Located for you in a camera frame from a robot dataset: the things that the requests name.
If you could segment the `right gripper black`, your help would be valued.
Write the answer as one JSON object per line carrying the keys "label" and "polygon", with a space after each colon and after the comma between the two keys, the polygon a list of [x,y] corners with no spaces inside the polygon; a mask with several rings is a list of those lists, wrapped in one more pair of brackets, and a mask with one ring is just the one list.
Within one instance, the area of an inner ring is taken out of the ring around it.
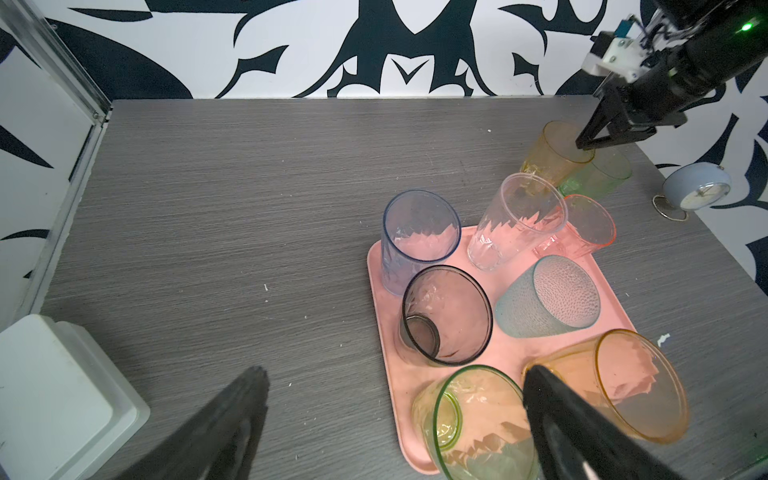
{"label": "right gripper black", "polygon": [[728,79],[726,42],[692,39],[662,54],[634,81],[612,81],[575,145],[582,150],[620,146],[650,138],[658,126],[680,126],[684,108]]}

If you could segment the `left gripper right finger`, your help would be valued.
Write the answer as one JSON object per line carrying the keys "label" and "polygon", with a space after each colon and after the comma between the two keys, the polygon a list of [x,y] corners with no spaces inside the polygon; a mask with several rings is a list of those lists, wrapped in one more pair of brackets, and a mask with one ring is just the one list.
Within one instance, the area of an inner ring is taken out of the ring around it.
{"label": "left gripper right finger", "polygon": [[550,370],[525,374],[523,402],[547,479],[679,479]]}

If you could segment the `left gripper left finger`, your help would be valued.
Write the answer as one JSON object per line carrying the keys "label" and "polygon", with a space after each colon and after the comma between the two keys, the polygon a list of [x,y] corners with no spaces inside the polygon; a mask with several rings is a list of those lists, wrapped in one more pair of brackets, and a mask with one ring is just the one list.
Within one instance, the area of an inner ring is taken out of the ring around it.
{"label": "left gripper left finger", "polygon": [[269,378],[249,367],[121,479],[247,479],[268,411]]}

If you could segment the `tall yellow glass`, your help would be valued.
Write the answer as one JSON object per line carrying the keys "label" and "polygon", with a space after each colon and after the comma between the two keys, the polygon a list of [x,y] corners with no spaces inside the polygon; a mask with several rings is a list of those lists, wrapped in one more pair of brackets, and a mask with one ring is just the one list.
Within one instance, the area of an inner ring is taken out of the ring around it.
{"label": "tall yellow glass", "polygon": [[681,380],[657,346],[613,329],[529,361],[552,372],[626,435],[657,444],[680,440],[690,422]]}

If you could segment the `pink short glass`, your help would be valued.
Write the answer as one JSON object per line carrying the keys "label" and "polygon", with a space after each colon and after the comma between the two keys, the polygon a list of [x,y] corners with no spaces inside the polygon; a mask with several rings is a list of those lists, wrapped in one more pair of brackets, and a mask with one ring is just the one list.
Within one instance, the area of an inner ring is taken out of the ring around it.
{"label": "pink short glass", "polygon": [[614,243],[615,222],[598,202],[573,194],[565,197],[565,207],[565,226],[533,249],[537,257],[558,255],[575,260]]}

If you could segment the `tall light green glass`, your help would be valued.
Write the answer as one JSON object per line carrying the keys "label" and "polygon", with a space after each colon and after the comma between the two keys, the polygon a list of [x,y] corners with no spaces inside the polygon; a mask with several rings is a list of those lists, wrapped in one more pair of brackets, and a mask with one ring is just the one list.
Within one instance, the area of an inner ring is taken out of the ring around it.
{"label": "tall light green glass", "polygon": [[487,365],[432,382],[411,408],[418,443],[448,479],[536,479],[540,472],[521,388]]}

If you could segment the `clear tall glass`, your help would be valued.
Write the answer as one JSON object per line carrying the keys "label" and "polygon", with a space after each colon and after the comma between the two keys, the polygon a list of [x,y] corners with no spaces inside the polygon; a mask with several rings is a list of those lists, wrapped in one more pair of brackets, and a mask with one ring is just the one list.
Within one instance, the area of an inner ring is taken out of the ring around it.
{"label": "clear tall glass", "polygon": [[545,179],[515,173],[502,182],[468,244],[471,263],[492,271],[562,230],[565,198]]}

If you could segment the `teal frosted cup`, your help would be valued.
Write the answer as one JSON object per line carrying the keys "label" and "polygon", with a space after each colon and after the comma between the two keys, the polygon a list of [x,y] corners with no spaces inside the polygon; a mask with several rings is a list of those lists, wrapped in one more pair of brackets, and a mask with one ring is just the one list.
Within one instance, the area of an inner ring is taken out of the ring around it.
{"label": "teal frosted cup", "polygon": [[513,338],[539,338],[586,329],[601,313],[600,295],[588,273],[557,255],[540,258],[494,306],[500,329]]}

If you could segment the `dark smoky glass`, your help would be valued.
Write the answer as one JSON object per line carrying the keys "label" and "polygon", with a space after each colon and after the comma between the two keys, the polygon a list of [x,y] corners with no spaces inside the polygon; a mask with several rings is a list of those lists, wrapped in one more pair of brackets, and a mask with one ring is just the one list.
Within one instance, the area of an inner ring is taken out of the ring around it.
{"label": "dark smoky glass", "polygon": [[488,348],[493,325],[490,299],[474,277],[454,266],[431,266],[403,295],[396,351],[414,366],[464,366]]}

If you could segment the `pink plastic tray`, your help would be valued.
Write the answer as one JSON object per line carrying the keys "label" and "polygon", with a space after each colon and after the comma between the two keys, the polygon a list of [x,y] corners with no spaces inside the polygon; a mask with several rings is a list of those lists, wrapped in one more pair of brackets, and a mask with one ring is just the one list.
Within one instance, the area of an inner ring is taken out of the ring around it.
{"label": "pink plastic tray", "polygon": [[[531,252],[520,254],[491,272],[483,272],[475,268],[467,256],[467,245],[475,230],[474,226],[462,229],[460,246],[446,263],[474,277],[490,301],[496,302],[507,288],[535,263],[537,257]],[[429,457],[424,442],[414,430],[411,407],[419,392],[430,383],[449,376],[455,369],[412,364],[404,360],[397,351],[402,299],[391,294],[383,286],[381,257],[381,243],[376,242],[368,250],[367,267],[398,442],[403,456],[414,470],[425,475],[437,475],[438,467]],[[548,355],[608,330],[632,330],[634,325],[594,257],[588,254],[578,258],[576,263],[589,274],[599,292],[601,310],[595,324],[576,332],[531,339],[510,337],[495,326],[488,347],[475,362],[493,366],[518,382],[524,365],[534,358]]]}

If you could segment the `blue-grey tall glass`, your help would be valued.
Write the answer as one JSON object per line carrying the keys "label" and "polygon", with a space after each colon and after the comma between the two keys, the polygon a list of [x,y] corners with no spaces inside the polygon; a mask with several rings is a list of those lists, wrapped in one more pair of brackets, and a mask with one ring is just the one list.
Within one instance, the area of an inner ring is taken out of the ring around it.
{"label": "blue-grey tall glass", "polygon": [[386,290],[403,295],[417,273],[455,252],[461,236],[458,213],[440,195],[420,189],[396,195],[382,217],[381,280]]}

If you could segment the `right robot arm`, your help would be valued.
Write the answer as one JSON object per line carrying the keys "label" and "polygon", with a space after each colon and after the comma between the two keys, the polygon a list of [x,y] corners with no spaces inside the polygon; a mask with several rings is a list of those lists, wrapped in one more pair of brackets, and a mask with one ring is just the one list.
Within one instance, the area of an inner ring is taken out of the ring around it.
{"label": "right robot arm", "polygon": [[594,36],[583,70],[602,78],[598,106],[575,139],[579,149],[646,140],[686,123],[685,108],[767,56],[764,1],[658,1],[639,19]]}

